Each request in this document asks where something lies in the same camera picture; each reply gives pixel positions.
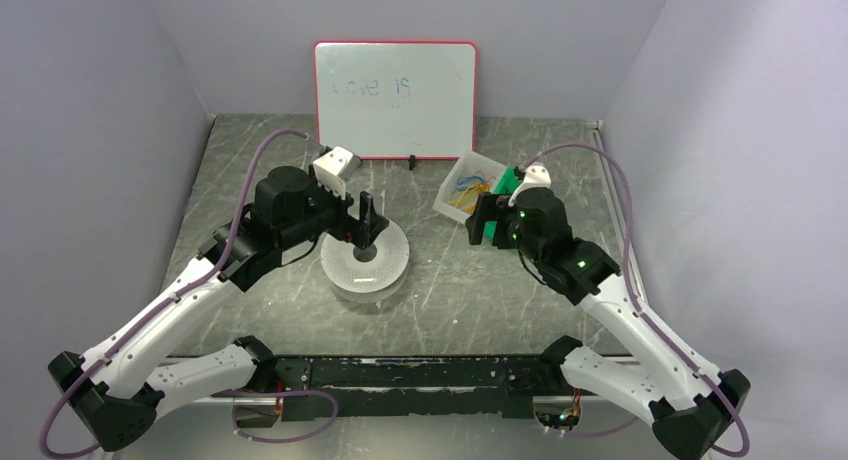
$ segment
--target black joint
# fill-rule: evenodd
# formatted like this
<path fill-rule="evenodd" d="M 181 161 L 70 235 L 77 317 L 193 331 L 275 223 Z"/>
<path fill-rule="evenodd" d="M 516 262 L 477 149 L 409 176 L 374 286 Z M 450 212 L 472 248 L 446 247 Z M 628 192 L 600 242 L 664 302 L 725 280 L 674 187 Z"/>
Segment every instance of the black joint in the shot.
<path fill-rule="evenodd" d="M 718 387 L 739 411 L 751 382 L 739 370 L 720 373 Z M 715 392 L 695 398 L 695 407 L 676 411 L 665 398 L 649 403 L 654 423 L 651 430 L 663 447 L 676 458 L 702 458 L 733 423 L 730 412 Z"/>
<path fill-rule="evenodd" d="M 244 388 L 259 393 L 277 391 L 277 357 L 264 343 L 260 342 L 253 335 L 237 338 L 234 345 L 243 348 L 253 357 L 253 364 L 256 365 L 256 371 L 247 382 Z"/>
<path fill-rule="evenodd" d="M 559 367 L 565 361 L 565 357 L 577 348 L 583 346 L 583 342 L 576 338 L 563 335 L 554 340 L 540 355 L 539 359 L 543 362 Z"/>

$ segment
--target roll of tape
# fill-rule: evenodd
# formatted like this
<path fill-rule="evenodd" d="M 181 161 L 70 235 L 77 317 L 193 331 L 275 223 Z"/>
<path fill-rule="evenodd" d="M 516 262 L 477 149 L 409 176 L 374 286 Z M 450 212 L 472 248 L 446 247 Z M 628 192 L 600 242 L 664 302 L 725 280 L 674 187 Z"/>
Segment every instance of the roll of tape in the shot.
<path fill-rule="evenodd" d="M 380 302 L 395 293 L 406 279 L 409 242 L 394 222 L 389 222 L 366 250 L 325 235 L 321 267 L 333 291 L 342 298 L 358 303 Z"/>

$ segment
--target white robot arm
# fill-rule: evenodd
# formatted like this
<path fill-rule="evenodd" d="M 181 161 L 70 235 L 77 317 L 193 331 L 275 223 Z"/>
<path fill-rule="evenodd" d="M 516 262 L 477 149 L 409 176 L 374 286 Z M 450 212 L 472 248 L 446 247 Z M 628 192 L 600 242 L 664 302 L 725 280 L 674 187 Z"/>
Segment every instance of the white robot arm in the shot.
<path fill-rule="evenodd" d="M 255 160 L 272 137 L 254 157 L 242 203 Z M 256 185 L 254 202 L 237 209 L 234 221 L 220 227 L 182 274 L 127 325 L 82 355 L 64 352 L 50 363 L 63 391 L 57 407 L 69 403 L 101 448 L 120 450 L 167 413 L 218 392 L 274 391 L 281 377 L 278 359 L 253 337 L 179 364 L 160 363 L 224 302 L 283 266 L 284 251 L 316 242 L 323 233 L 367 248 L 385 229 L 388 221 L 366 193 L 360 195 L 359 218 L 347 213 L 353 200 L 345 177 L 358 158 L 339 147 L 323 153 L 309 173 L 294 167 L 272 170 Z M 522 174 L 524 181 L 511 196 L 480 196 L 466 222 L 470 243 L 481 243 L 485 223 L 495 221 L 493 244 L 516 248 L 523 264 L 528 258 L 538 281 L 600 321 L 648 374 L 606 360 L 570 337 L 540 358 L 553 359 L 571 387 L 589 390 L 650 424 L 676 457 L 700 458 L 738 418 L 750 383 L 736 370 L 720 371 L 649 307 L 634 304 L 618 265 L 597 245 L 572 236 L 562 202 L 547 188 L 547 170 L 535 164 Z M 681 358 L 675 348 L 688 357 Z M 58 408 L 51 413 L 47 431 L 57 413 Z M 70 458 L 49 450 L 46 432 L 41 447 L 48 456 Z"/>
<path fill-rule="evenodd" d="M 324 149 L 309 173 L 275 168 L 256 185 L 254 202 L 244 205 L 261 150 L 283 133 L 305 137 L 280 131 L 263 142 L 233 222 L 214 233 L 165 291 L 82 355 L 63 352 L 50 362 L 48 370 L 64 392 L 58 406 L 67 401 L 105 451 L 126 447 L 158 418 L 197 399 L 235 389 L 274 391 L 277 359 L 253 337 L 210 355 L 159 365 L 225 302 L 283 266 L 286 250 L 306 241 L 314 247 L 324 233 L 367 248 L 388 226 L 367 193 L 360 195 L 359 218 L 348 214 L 353 199 L 345 179 L 359 159 L 341 147 Z M 47 447 L 46 433 L 57 413 L 58 408 L 48 418 L 40 446 L 47 456 L 68 458 Z"/>
<path fill-rule="evenodd" d="M 521 263 L 539 283 L 598 320 L 647 372 L 637 373 L 563 337 L 546 352 L 555 357 L 569 385 L 589 390 L 651 425 L 657 439 L 678 458 L 701 458 L 738 420 L 750 382 L 738 370 L 722 372 L 650 307 L 629 295 L 626 277 L 606 252 L 572 235 L 565 207 L 548 188 L 550 175 L 542 164 L 533 163 L 524 171 L 516 168 L 516 174 L 523 178 L 512 194 L 483 194 L 478 199 L 466 221 L 469 242 L 481 243 L 485 224 L 497 222 L 493 245 L 517 249 Z"/>

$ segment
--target white wall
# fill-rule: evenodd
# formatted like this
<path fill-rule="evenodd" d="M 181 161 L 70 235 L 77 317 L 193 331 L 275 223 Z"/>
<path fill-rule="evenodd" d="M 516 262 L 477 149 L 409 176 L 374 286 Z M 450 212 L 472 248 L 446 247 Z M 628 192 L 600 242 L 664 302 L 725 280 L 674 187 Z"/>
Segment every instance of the white wall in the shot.
<path fill-rule="evenodd" d="M 206 113 L 146 0 L 0 0 L 3 458 L 39 458 L 62 350 L 158 291 Z M 71 413 L 54 449 L 90 443 Z"/>
<path fill-rule="evenodd" d="M 601 118 L 665 0 L 150 0 L 212 112 L 312 113 L 323 38 L 477 42 L 483 115 Z"/>
<path fill-rule="evenodd" d="M 751 458 L 848 454 L 846 134 L 848 0 L 668 0 L 606 117 L 653 305 L 753 382 Z"/>

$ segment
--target gray tabletop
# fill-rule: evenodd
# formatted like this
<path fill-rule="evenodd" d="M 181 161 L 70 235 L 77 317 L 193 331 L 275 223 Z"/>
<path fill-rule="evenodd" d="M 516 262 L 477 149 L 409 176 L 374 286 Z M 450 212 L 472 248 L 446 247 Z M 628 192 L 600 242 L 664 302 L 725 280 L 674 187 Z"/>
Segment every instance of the gray tabletop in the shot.
<path fill-rule="evenodd" d="M 173 281 L 212 231 L 231 215 L 247 165 L 270 132 L 290 127 L 314 134 L 308 115 L 220 115 L 212 130 L 168 268 Z M 560 141 L 589 142 L 582 121 L 481 118 L 479 153 L 505 165 L 526 160 Z M 254 184 L 280 165 L 305 167 L 314 147 L 280 138 L 266 151 Z M 600 164 L 594 154 L 568 149 L 545 160 L 552 189 L 565 202 L 575 235 L 592 240 L 621 261 Z M 349 182 L 374 195 L 410 244 L 409 275 L 391 298 L 377 304 L 339 299 L 321 268 L 319 249 L 266 275 L 239 300 L 221 308 L 174 352 L 205 355 L 243 335 L 255 335 L 278 354 L 432 355 L 538 353 L 561 335 L 583 340 L 601 354 L 624 348 L 599 323 L 562 296 L 536 283 L 514 252 L 469 246 L 463 226 L 432 210 L 453 166 L 423 161 L 364 161 Z M 294 258 L 306 250 L 291 252 Z"/>

